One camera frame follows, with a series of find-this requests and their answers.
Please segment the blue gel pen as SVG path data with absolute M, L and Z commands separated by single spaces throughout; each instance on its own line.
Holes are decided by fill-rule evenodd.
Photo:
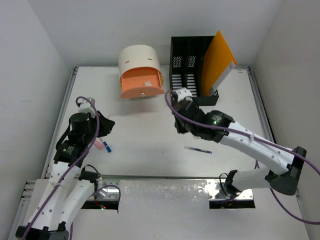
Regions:
M 205 150 L 205 149 L 196 148 L 196 147 L 192 147 L 192 146 L 186 146 L 185 145 L 184 149 L 191 150 L 191 151 L 202 152 L 202 153 L 206 153 L 206 154 L 212 154 L 212 151 L 210 151 L 210 150 Z

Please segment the pink top drawer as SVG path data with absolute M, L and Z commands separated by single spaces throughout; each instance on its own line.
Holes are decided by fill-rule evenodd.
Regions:
M 121 98 L 144 98 L 164 94 L 163 76 L 161 72 L 152 67 L 133 68 L 124 72 L 120 77 Z

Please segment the black mesh file organizer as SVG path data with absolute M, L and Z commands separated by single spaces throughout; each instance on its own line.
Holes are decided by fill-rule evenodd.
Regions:
M 203 58 L 213 36 L 172 36 L 170 44 L 170 89 L 187 88 L 199 106 L 215 106 L 219 93 L 205 96 L 202 87 Z

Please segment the orange notebook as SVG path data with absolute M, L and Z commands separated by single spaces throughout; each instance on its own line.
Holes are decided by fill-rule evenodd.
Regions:
M 201 75 L 203 95 L 212 96 L 236 65 L 237 61 L 227 41 L 218 30 L 203 58 Z

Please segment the cream round drawer cabinet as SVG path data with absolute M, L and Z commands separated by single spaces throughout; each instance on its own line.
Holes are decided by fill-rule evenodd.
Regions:
M 152 47 L 142 44 L 132 45 L 123 49 L 118 55 L 119 83 L 123 73 L 141 67 L 154 68 L 161 72 L 156 51 Z

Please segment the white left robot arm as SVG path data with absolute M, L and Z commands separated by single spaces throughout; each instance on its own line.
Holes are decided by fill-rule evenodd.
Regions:
M 74 113 L 57 141 L 51 174 L 27 225 L 19 226 L 19 240 L 67 240 L 79 210 L 97 189 L 99 173 L 82 169 L 96 138 L 107 136 L 115 122 L 100 111 Z

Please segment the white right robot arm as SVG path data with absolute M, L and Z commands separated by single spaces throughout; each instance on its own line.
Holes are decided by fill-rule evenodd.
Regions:
M 190 97 L 175 101 L 173 108 L 181 115 L 175 119 L 178 133 L 191 133 L 206 141 L 213 141 L 236 149 L 262 163 L 259 169 L 231 170 L 220 184 L 221 194 L 235 197 L 247 189 L 270 188 L 281 194 L 296 193 L 307 151 L 302 147 L 280 150 L 279 145 L 254 134 L 231 116 L 212 110 L 204 113 Z

